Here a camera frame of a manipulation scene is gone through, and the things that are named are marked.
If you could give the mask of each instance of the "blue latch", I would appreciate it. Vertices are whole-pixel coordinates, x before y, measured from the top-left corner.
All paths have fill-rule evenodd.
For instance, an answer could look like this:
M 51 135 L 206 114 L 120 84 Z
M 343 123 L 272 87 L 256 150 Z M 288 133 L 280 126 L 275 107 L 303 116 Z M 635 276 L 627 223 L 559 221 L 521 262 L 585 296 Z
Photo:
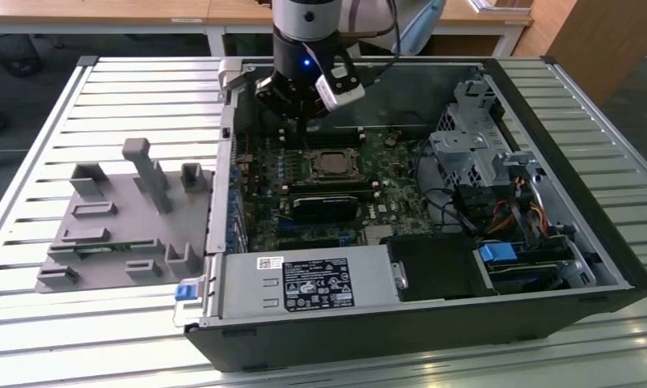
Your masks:
M 178 285 L 175 289 L 175 300 L 176 301 L 191 301 L 198 297 L 198 285 Z
M 485 262 L 518 260 L 514 246 L 507 242 L 485 244 L 485 246 L 479 248 L 479 255 L 482 256 L 482 261 Z

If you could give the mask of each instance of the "wooden cabinet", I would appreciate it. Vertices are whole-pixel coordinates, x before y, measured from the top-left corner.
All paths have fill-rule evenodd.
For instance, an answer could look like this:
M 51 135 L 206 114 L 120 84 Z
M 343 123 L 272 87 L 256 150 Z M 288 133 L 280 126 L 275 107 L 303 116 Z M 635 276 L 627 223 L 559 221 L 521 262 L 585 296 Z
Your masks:
M 515 56 L 555 57 L 601 105 L 647 54 L 647 0 L 535 0 Z

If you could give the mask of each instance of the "barcode sticker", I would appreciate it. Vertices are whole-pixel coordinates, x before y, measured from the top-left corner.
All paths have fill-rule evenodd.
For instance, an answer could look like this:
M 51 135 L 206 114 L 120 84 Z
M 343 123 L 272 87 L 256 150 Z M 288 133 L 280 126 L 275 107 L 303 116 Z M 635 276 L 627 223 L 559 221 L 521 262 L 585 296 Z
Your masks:
M 256 259 L 256 269 L 283 268 L 283 256 L 260 257 Z

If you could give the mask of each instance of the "blue component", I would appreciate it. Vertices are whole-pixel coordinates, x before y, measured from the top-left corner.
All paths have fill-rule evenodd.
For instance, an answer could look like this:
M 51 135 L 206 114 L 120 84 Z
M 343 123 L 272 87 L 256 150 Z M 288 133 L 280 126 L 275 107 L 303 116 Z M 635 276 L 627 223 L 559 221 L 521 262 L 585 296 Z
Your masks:
M 196 299 L 199 294 L 198 285 L 178 285 L 175 289 L 175 300 L 176 301 L 192 301 Z
M 442 16 L 443 7 L 447 0 L 431 0 L 418 15 L 410 20 L 407 27 L 400 34 L 400 54 L 416 55 L 431 38 L 431 33 L 437 26 L 437 21 Z M 391 52 L 395 53 L 398 47 L 394 44 Z
M 507 242 L 485 244 L 485 246 L 479 248 L 479 255 L 482 256 L 482 261 L 485 261 L 485 263 L 489 261 L 518 260 L 514 246 Z

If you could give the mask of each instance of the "white label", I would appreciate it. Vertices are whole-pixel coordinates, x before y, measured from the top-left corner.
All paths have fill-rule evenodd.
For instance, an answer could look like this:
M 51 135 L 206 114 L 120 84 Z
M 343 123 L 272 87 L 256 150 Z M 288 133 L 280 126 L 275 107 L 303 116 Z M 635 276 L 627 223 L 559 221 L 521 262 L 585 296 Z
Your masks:
M 196 18 L 172 18 L 174 23 L 203 23 L 204 20 Z
M 260 257 L 256 259 L 256 269 L 283 268 L 283 256 Z

